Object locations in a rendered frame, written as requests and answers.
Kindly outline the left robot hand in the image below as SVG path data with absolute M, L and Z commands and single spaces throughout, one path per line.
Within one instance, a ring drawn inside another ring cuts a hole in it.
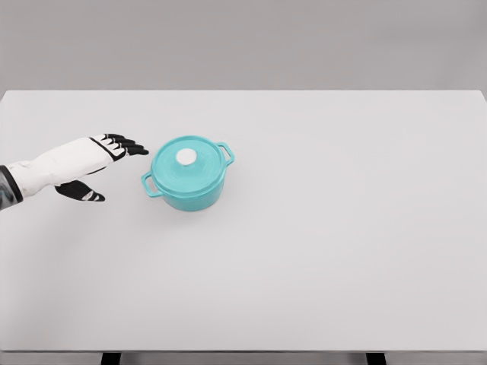
M 55 190 L 81 202 L 103 202 L 105 197 L 80 180 L 110 164 L 134 155 L 147 155 L 141 144 L 123 135 L 107 133 L 83 137 L 49 152 L 49 173 Z

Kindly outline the teal pot lid white knob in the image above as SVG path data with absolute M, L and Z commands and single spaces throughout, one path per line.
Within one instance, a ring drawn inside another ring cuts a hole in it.
M 175 138 L 158 150 L 151 163 L 151 177 L 161 191 L 186 195 L 216 184 L 226 162 L 216 143 L 188 135 Z

